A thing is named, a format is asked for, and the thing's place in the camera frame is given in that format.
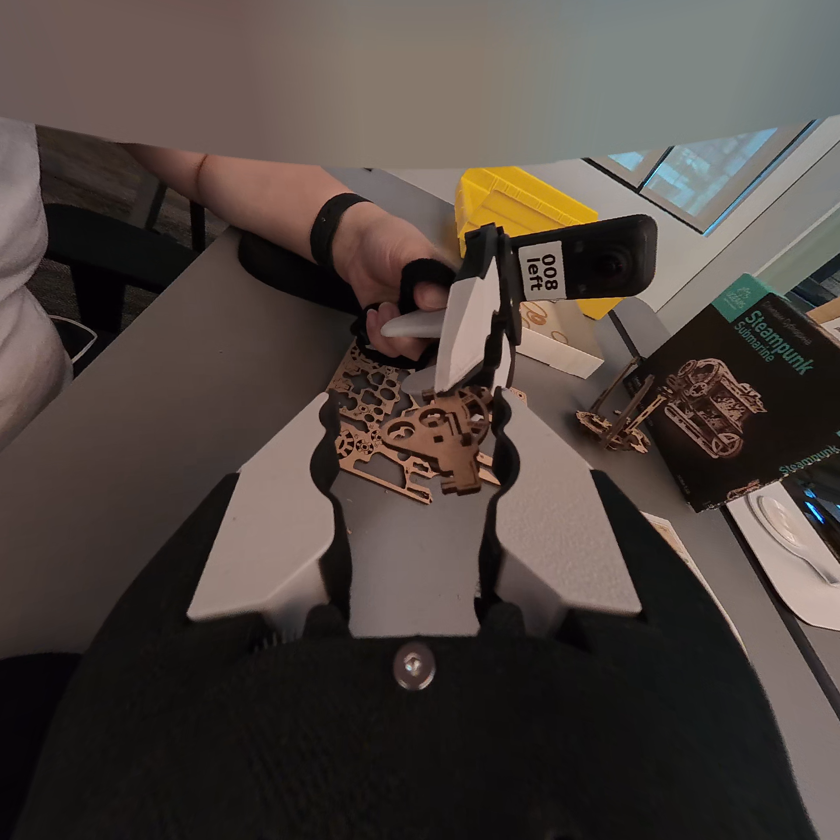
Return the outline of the black model kit box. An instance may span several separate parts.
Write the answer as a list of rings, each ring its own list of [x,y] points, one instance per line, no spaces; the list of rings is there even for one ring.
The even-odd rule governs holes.
[[[624,383],[634,394],[650,376],[647,428],[694,511],[838,456],[838,343],[751,275]]]

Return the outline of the black wristband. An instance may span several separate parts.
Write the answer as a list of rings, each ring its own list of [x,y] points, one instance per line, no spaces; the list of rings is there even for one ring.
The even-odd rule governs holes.
[[[321,206],[310,229],[310,251],[313,262],[321,268],[334,270],[333,240],[340,221],[353,206],[370,200],[356,193],[346,192],[331,197]]]

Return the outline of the yellow plastic bin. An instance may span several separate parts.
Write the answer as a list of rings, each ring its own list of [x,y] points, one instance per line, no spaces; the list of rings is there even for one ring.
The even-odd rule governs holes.
[[[486,224],[512,237],[588,224],[596,210],[574,200],[517,166],[466,170],[455,194],[459,252],[466,253],[466,234]]]

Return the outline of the person's white shirt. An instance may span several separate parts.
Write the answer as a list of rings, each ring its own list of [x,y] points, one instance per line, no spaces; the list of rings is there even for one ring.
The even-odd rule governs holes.
[[[1,119],[1,448],[72,380],[56,327],[27,289],[47,244],[35,126]]]

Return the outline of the small wooden model assembly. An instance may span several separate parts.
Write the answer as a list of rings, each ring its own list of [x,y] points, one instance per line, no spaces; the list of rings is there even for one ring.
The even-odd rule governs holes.
[[[655,378],[652,375],[646,378],[643,386],[635,393],[631,402],[619,412],[615,419],[610,420],[601,414],[601,409],[607,397],[639,365],[641,360],[641,356],[634,356],[612,383],[597,397],[589,410],[575,413],[578,423],[595,436],[602,449],[626,452],[634,450],[640,454],[646,454],[649,450],[650,440],[644,432],[639,430],[639,427],[649,414],[658,407],[662,399],[656,397],[640,414],[631,415],[654,383]]]

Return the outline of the black office chair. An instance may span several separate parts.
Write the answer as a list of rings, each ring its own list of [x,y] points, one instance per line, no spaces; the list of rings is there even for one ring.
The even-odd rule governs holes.
[[[66,204],[45,205],[46,257],[67,266],[80,323],[94,333],[69,350],[75,375],[97,358],[121,330],[127,287],[160,294],[198,257],[155,231]]]

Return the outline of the wooden model part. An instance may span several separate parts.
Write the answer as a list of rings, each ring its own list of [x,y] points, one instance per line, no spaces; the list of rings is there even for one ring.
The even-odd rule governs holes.
[[[444,494],[476,494],[482,488],[476,459],[490,429],[490,389],[469,385],[450,394],[429,389],[422,398],[425,405],[414,415],[381,426],[383,445],[428,461],[442,477]]]

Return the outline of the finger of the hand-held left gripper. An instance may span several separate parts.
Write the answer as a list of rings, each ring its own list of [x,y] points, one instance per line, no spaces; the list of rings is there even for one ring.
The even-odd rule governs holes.
[[[490,390],[495,393],[497,388],[508,388],[511,384],[512,374],[515,369],[516,347],[511,348],[508,338],[502,338],[500,362],[493,374],[493,381]]]
[[[501,306],[496,270],[483,278],[457,280],[441,311],[413,311],[401,316],[401,337],[438,338],[434,391],[446,392],[465,382],[485,363],[486,342]]]

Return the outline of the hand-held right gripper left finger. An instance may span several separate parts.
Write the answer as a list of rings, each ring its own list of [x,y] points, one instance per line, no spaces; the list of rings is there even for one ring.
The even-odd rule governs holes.
[[[316,396],[238,472],[187,617],[262,615],[284,640],[316,605],[350,618],[351,551],[339,501],[336,395]]]

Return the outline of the dark monitor screen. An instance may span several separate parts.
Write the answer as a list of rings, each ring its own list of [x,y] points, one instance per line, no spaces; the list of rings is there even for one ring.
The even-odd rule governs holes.
[[[826,461],[782,479],[782,487],[824,543],[839,556],[839,467]]]

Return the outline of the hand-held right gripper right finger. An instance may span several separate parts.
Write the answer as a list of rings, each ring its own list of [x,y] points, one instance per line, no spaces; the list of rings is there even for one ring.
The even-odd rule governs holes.
[[[507,388],[494,395],[492,430],[500,487],[479,547],[479,623],[499,602],[517,606],[538,637],[554,635],[571,608],[638,616],[589,464]]]

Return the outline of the white cardboard box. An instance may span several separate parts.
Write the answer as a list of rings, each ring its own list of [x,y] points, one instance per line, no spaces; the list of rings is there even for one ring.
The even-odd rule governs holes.
[[[523,301],[518,353],[581,379],[604,362],[594,321],[576,301]]]

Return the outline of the person's left hand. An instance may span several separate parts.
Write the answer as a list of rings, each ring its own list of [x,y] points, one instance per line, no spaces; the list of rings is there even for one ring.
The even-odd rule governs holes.
[[[433,259],[447,268],[454,264],[412,224],[372,203],[357,203],[342,216],[332,242],[333,265],[353,289],[366,314],[365,329],[372,345],[390,357],[417,361],[427,339],[382,335],[382,327],[400,315],[397,301],[403,268],[417,259]]]

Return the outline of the laser-cut wooden parts sheet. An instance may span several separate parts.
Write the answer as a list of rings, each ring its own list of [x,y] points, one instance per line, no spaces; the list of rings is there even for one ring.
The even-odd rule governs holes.
[[[417,480],[440,476],[441,489],[441,475],[425,459],[391,449],[381,438],[384,424],[414,415],[425,405],[422,395],[415,397],[403,389],[412,372],[373,361],[363,353],[359,341],[353,341],[329,384],[340,403],[335,446],[344,471],[427,505],[432,491]],[[482,487],[486,483],[499,485],[492,458],[480,451],[482,443],[476,459]]]

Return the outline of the window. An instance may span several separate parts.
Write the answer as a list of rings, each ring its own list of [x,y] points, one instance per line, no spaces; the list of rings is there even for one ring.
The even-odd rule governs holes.
[[[585,158],[621,183],[709,236],[730,216],[759,216],[838,145],[838,116],[736,136]]]

